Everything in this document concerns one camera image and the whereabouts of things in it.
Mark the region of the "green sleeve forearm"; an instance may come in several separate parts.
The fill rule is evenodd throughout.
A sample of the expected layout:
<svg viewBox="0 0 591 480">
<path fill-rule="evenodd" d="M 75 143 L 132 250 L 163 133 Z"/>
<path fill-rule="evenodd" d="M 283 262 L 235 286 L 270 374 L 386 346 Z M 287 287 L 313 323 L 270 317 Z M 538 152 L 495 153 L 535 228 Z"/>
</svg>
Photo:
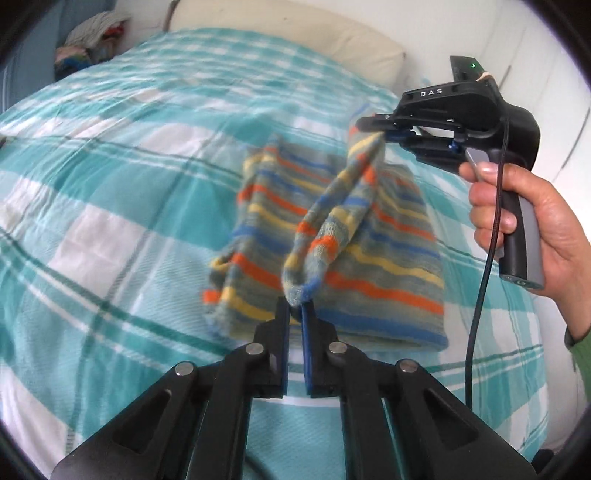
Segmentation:
<svg viewBox="0 0 591 480">
<path fill-rule="evenodd" d="M 564 342 L 578 368 L 585 391 L 587 402 L 591 400 L 591 345 L 590 328 L 583 330 L 583 335 L 573 336 L 569 327 L 566 328 Z"/>
</svg>

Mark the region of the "person's right hand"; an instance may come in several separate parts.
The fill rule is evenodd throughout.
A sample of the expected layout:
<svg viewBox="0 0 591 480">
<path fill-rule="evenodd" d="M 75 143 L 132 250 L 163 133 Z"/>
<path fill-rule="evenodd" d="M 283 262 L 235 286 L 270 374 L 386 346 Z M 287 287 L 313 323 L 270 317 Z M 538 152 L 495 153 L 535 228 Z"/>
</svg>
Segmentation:
<svg viewBox="0 0 591 480">
<path fill-rule="evenodd" d="M 488 162 L 477 168 L 468 163 L 460 166 L 460 176 L 471 183 L 474 239 L 484 250 L 493 236 L 497 170 Z M 554 301 L 572 339 L 583 339 L 590 332 L 591 313 L 590 242 L 583 227 L 551 183 L 520 166 L 504 167 L 503 188 L 531 202 L 538 220 L 545 287 L 533 293 Z"/>
</svg>

